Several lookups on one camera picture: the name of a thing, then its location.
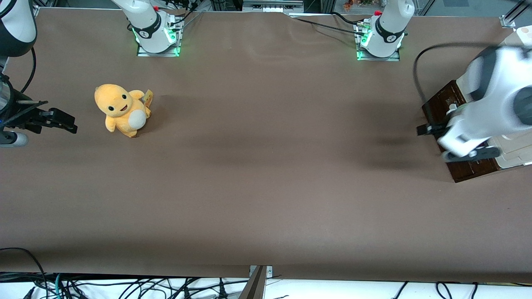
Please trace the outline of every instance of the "white belly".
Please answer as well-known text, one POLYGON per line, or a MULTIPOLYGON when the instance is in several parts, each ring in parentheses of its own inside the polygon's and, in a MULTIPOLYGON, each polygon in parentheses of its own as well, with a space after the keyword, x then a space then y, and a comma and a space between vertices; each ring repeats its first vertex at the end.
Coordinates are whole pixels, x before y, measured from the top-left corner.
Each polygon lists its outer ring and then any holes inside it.
POLYGON ((133 110, 131 114, 129 114, 128 123, 133 129, 138 130, 142 128, 146 123, 146 113, 142 110, 133 110))

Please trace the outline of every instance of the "plush toy face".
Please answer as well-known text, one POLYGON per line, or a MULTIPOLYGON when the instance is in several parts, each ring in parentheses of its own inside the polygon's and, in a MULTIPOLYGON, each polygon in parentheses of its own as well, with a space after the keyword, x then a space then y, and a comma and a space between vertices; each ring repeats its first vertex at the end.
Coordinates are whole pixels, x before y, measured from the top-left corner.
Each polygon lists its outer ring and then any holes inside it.
POLYGON ((133 98, 129 92, 114 84, 104 84, 96 88, 94 100, 103 113, 115 118, 128 113, 133 106, 133 98))

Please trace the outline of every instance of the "gray base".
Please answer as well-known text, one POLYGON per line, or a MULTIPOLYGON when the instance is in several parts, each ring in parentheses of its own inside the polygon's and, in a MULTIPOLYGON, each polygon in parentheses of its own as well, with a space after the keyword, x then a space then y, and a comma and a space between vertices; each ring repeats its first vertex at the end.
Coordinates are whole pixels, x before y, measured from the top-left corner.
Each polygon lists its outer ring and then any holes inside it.
MULTIPOLYGON (((363 32, 363 33, 366 33, 367 30, 364 30, 365 27, 363 26, 358 26, 358 25, 353 25, 353 29, 355 30, 355 32, 363 32)), ((356 59, 357 60, 370 60, 370 61, 399 61, 400 60, 400 57, 399 57, 399 50, 395 50, 395 52, 389 56, 389 57, 385 57, 385 58, 382 58, 382 57, 376 57, 376 56, 373 56, 371 55, 368 50, 366 50, 364 47, 362 47, 362 40, 367 38, 367 35, 364 35, 364 36, 360 36, 360 35, 355 35, 355 43, 356 43, 356 59)))
POLYGON ((160 53, 150 53, 144 48, 138 45, 137 50, 137 56, 139 57, 179 57, 181 54, 181 41, 183 40, 183 27, 185 26, 185 22, 182 21, 183 17, 177 16, 176 21, 179 23, 171 27, 170 29, 177 29, 176 32, 170 33, 170 35, 176 36, 176 42, 168 47, 165 51, 162 51, 160 53))

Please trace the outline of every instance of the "mounting plate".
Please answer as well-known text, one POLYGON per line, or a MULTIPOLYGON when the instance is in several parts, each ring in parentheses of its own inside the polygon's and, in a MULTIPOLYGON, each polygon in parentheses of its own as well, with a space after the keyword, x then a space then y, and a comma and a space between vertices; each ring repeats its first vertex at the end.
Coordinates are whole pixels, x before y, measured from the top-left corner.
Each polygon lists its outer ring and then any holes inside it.
POLYGON ((165 28, 165 30, 168 33, 168 37, 171 39, 175 39, 176 41, 172 45, 170 45, 168 49, 160 53, 150 53, 144 50, 139 44, 138 49, 137 49, 137 56, 139 57, 179 57, 181 53, 181 41, 183 40, 183 27, 185 26, 185 22, 183 21, 183 17, 175 16, 175 15, 169 15, 168 20, 169 20, 168 21, 169 23, 177 23, 172 26, 166 26, 165 28))
POLYGON ((369 19, 365 19, 363 22, 359 22, 358 24, 353 25, 353 30, 355 32, 362 32, 364 33, 363 36, 355 34, 355 43, 356 43, 356 59, 357 60, 370 60, 370 61, 399 61, 399 49, 395 50, 395 52, 389 56, 389 57, 376 57, 371 55, 368 50, 366 50, 364 47, 362 47, 362 41, 365 41, 365 39, 369 36, 369 19))
MULTIPOLYGON (((255 271, 255 268, 257 266, 250 266, 250 277, 253 274, 253 271, 255 271)), ((273 277, 273 266, 266 266, 266 278, 272 278, 273 277)))

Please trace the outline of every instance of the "white floor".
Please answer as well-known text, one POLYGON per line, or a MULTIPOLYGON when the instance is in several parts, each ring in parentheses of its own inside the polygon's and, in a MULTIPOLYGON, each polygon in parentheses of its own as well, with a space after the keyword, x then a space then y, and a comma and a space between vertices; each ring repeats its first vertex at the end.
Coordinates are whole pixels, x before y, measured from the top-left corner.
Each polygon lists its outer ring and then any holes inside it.
MULTIPOLYGON (((226 278, 225 282, 242 280, 241 278, 226 278)), ((133 282, 134 280, 92 280, 81 281, 95 284, 109 284, 120 282, 133 282)), ((171 279, 172 286, 179 288, 184 283, 184 279, 171 279)), ((190 285, 190 287, 206 287, 218 284, 218 278, 202 278, 190 285)), ((228 294, 239 292, 244 288, 244 283, 225 286, 228 294)), ((393 298, 402 283, 383 281, 327 281, 327 280, 289 280, 289 279, 269 279, 265 289, 264 299, 279 299, 287 296, 287 299, 391 299, 393 298)), ((21 299, 33 283, 0 283, 1 299, 21 299)), ((128 285, 119 286, 80 286, 88 299, 117 299, 128 285)), ((473 285, 467 284, 447 284, 453 299, 469 299, 473 290, 473 285)), ((142 299, 165 299, 169 296, 168 289, 156 287, 166 291, 165 294, 159 291, 148 291, 142 299)), ((139 291, 133 293, 129 299, 137 298, 139 291)), ((198 293, 193 298, 211 299, 216 296, 213 290, 206 290, 198 293)), ((39 299, 45 296, 43 289, 36 288, 32 299, 39 299)), ((439 299, 436 293, 435 284, 432 283, 408 283, 400 299, 439 299)), ((532 298, 532 287, 521 286, 495 286, 479 285, 475 299, 530 299, 532 298)))

